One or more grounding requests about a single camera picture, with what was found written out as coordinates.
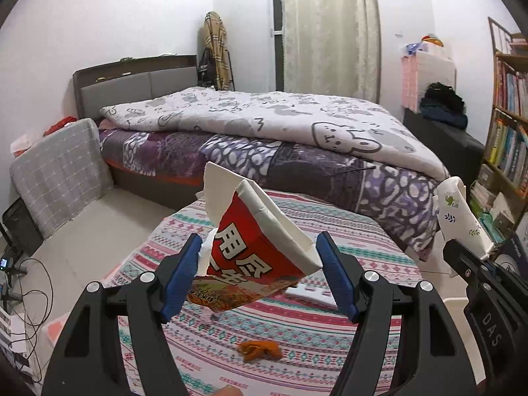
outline cartoon print duvet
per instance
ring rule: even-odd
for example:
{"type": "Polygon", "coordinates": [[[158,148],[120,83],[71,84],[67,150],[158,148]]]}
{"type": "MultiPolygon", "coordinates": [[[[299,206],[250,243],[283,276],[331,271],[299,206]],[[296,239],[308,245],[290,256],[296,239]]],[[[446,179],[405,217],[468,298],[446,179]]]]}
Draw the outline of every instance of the cartoon print duvet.
{"type": "Polygon", "coordinates": [[[438,181],[448,177],[437,156],[398,119],[355,98],[190,87],[154,100],[104,107],[101,114],[123,129],[289,141],[408,168],[438,181]]]}

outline white floor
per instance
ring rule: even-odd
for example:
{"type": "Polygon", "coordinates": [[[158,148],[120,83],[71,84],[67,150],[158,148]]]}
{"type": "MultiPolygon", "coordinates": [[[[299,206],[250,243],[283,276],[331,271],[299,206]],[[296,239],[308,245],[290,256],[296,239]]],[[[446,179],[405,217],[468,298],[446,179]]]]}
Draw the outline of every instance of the white floor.
{"type": "MultiPolygon", "coordinates": [[[[44,263],[53,283],[53,309],[48,321],[69,312],[86,284],[102,279],[172,213],[166,207],[115,188],[44,241],[33,258],[44,263]]],[[[424,279],[435,285],[442,298],[464,297],[466,284],[460,277],[450,278],[449,267],[442,262],[441,254],[435,252],[430,261],[419,263],[424,279]]],[[[29,271],[21,279],[24,293],[40,289],[49,294],[48,278],[40,264],[34,261],[26,264],[29,271]]],[[[31,320],[41,321],[46,306],[44,297],[30,293],[24,300],[31,320]]],[[[51,352],[48,339],[39,335],[36,353],[44,371],[51,352]]]]}

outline gray cushion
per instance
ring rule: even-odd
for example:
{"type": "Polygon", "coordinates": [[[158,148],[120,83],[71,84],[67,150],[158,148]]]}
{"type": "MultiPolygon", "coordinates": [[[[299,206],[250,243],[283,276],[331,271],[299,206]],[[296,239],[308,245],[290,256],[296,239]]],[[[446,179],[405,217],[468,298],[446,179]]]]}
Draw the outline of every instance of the gray cushion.
{"type": "Polygon", "coordinates": [[[103,119],[99,110],[107,105],[151,100],[149,73],[131,74],[81,88],[84,117],[103,119]]]}
{"type": "Polygon", "coordinates": [[[170,68],[169,70],[151,71],[149,74],[152,98],[183,91],[183,89],[198,84],[196,67],[170,68]]]}

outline window frame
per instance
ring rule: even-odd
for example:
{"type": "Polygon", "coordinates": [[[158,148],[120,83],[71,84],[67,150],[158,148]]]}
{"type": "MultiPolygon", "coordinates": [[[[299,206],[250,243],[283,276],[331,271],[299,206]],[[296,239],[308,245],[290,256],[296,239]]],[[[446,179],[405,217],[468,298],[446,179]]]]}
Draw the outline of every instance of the window frame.
{"type": "MultiPolygon", "coordinates": [[[[275,30],[275,11],[273,0],[267,0],[268,8],[268,91],[276,91],[277,89],[277,66],[276,66],[276,51],[275,51],[275,36],[283,36],[284,23],[282,20],[281,30],[275,30]]],[[[282,54],[282,63],[284,64],[284,53],[282,54]]]]}

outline black bag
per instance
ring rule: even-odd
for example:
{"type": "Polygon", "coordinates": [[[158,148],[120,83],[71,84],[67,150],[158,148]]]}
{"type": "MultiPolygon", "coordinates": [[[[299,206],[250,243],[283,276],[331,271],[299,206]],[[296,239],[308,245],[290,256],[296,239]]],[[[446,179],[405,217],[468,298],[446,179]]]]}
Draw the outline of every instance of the black bag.
{"type": "Polygon", "coordinates": [[[207,47],[203,50],[198,65],[198,86],[216,88],[216,62],[213,52],[207,47]]]}
{"type": "Polygon", "coordinates": [[[427,88],[425,98],[435,100],[445,105],[451,113],[461,115],[464,113],[464,102],[452,87],[442,83],[431,83],[427,88]]]}
{"type": "Polygon", "coordinates": [[[28,256],[32,256],[42,245],[44,238],[22,198],[18,198],[5,211],[2,222],[9,231],[13,244],[28,256]]]}

